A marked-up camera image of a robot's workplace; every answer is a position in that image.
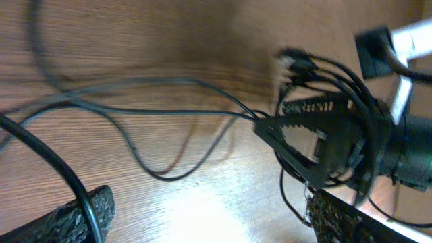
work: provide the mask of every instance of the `wooden surface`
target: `wooden surface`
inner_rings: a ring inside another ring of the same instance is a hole
[[[27,1],[0,1],[0,109],[54,91],[34,67],[25,33]],[[353,34],[379,24],[414,22],[422,1],[53,1],[43,3],[43,34],[53,68],[69,87],[132,76],[193,76],[249,107],[271,111],[281,77],[272,55],[301,46],[360,73]],[[380,84],[373,92],[386,92]],[[143,86],[89,99],[117,107],[227,109],[230,102],[193,86]],[[19,119],[24,114],[13,118]],[[204,154],[224,117],[116,115],[153,169],[170,176]],[[283,204],[271,149],[239,121],[211,160],[180,182],[158,182],[128,152],[119,132],[85,111],[42,116],[28,129],[46,142],[91,190],[113,189],[117,216],[108,242],[312,242]],[[392,210],[391,186],[374,195]],[[286,178],[304,206],[304,187]],[[347,189],[338,196],[350,200]],[[73,199],[61,178],[17,141],[0,155],[0,234]]]

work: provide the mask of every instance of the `wooden table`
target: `wooden table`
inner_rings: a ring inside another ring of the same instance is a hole
[[[28,51],[27,4],[0,2],[0,109],[55,92],[43,84]],[[48,0],[41,26],[52,68],[71,78],[65,81],[68,87],[136,76],[192,76],[249,107],[271,112],[283,81],[273,58],[280,47],[301,46],[360,73],[353,33],[376,24],[395,28],[413,22],[421,5],[404,0]],[[379,95],[382,87],[376,87],[373,92]],[[116,107],[239,110],[195,86],[146,85],[88,98]],[[191,168],[227,121],[216,116],[114,117],[127,127],[151,168],[176,163],[170,176]],[[315,240],[284,205],[277,185],[280,166],[248,121],[238,121],[195,174],[172,183],[146,175],[119,132],[89,112],[54,111],[28,129],[67,162],[88,190],[101,184],[113,189],[117,215],[109,242]],[[0,155],[0,165],[0,234],[74,198],[62,179],[17,141]],[[288,197],[300,211],[303,189],[286,178]],[[378,190],[378,203],[393,195],[387,184]],[[336,193],[346,200],[352,196],[347,189]]]

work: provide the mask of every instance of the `wood grain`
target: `wood grain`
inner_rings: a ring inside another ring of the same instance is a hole
[[[281,82],[273,54],[280,47],[304,47],[360,73],[353,34],[378,24],[397,28],[414,22],[423,3],[363,2],[46,0],[41,26],[52,68],[71,78],[65,83],[69,87],[134,76],[193,76],[222,87],[249,107],[271,111]],[[27,4],[0,1],[0,109],[54,93],[42,83],[28,52]],[[373,92],[382,90],[378,86]],[[87,98],[118,107],[238,110],[194,86],[147,85]],[[227,120],[115,118],[127,127],[150,167],[164,170],[178,160],[170,176],[191,168]],[[71,166],[88,190],[101,184],[113,189],[117,216],[108,242],[315,239],[284,206],[277,187],[279,165],[247,121],[230,130],[206,165],[173,183],[147,176],[119,132],[89,112],[54,111],[28,129]],[[17,141],[0,155],[0,164],[0,234],[73,199],[61,178]],[[391,187],[379,188],[377,203],[388,203]],[[302,210],[303,186],[287,178],[286,190]],[[346,200],[352,196],[346,189],[335,193]]]

